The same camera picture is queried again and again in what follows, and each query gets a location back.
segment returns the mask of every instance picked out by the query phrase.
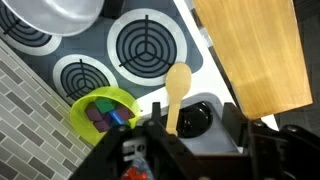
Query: black burner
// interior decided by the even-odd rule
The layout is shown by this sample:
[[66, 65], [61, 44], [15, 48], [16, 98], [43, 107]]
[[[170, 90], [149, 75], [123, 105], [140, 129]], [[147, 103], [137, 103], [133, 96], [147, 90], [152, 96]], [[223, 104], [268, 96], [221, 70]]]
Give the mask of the black burner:
[[77, 100], [94, 89], [110, 86], [105, 75], [89, 64], [79, 62], [71, 63], [63, 68], [60, 81], [67, 97]]
[[165, 74], [177, 57], [172, 34], [160, 23], [149, 20], [148, 15], [121, 30], [116, 48], [119, 66], [142, 78]]
[[[162, 124], [167, 124], [168, 116], [163, 116]], [[212, 125], [213, 115], [205, 102], [199, 102], [180, 109], [177, 132], [180, 138], [194, 138], [205, 133]]]
[[4, 35], [29, 47], [46, 45], [52, 36], [39, 32], [15, 16], [2, 2], [0, 3], [0, 26]]

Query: colorful blocks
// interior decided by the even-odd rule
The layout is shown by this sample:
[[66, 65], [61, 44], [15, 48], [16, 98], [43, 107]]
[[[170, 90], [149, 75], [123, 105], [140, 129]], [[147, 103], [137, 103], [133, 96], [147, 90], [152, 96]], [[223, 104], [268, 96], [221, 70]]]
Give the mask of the colorful blocks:
[[103, 97], [99, 97], [95, 102], [89, 103], [85, 112], [88, 119], [93, 121], [93, 125], [100, 133], [120, 124], [130, 126], [128, 120], [135, 117], [126, 106]]
[[97, 98], [94, 103], [99, 111], [103, 114], [114, 110], [116, 107], [116, 103], [113, 100], [103, 97]]
[[102, 121], [103, 117], [105, 116], [104, 114], [100, 113], [94, 103], [90, 103], [85, 112], [88, 116], [88, 119], [91, 121]]

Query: lime green bowl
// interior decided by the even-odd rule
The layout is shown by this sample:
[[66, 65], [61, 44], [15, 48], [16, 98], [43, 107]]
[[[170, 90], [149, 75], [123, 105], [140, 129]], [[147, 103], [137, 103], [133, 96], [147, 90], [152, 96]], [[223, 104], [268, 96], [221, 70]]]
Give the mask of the lime green bowl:
[[140, 108], [136, 99], [128, 92], [117, 87], [101, 87], [78, 99], [70, 110], [71, 124], [83, 139], [94, 146], [98, 144], [107, 132], [100, 133], [94, 127], [93, 123], [88, 119], [85, 109], [89, 103], [94, 102], [98, 97], [112, 99], [130, 109], [135, 115], [134, 118], [129, 119], [131, 128], [135, 127], [140, 116]]

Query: purple block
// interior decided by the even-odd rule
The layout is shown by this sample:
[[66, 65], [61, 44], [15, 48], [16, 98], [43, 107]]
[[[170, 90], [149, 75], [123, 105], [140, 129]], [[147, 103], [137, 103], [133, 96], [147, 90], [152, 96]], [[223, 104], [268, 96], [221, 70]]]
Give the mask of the purple block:
[[112, 117], [109, 113], [105, 114], [105, 116], [103, 117], [103, 120], [108, 124], [109, 127], [111, 127]]
[[87, 106], [85, 112], [90, 121], [102, 121], [103, 117], [105, 116], [104, 114], [100, 113], [93, 102]]
[[134, 114], [130, 111], [130, 109], [120, 103], [118, 104], [115, 111], [117, 112], [119, 118], [123, 121], [134, 118]]
[[99, 132], [106, 132], [110, 129], [110, 126], [107, 124], [106, 121], [96, 121], [93, 123], [93, 125]]

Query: wooden cutting board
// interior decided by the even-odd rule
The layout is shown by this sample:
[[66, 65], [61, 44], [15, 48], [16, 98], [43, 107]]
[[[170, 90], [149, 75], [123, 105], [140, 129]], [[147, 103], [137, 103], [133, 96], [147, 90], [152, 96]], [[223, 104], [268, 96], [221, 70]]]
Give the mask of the wooden cutting board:
[[194, 3], [249, 119], [312, 103], [291, 0]]

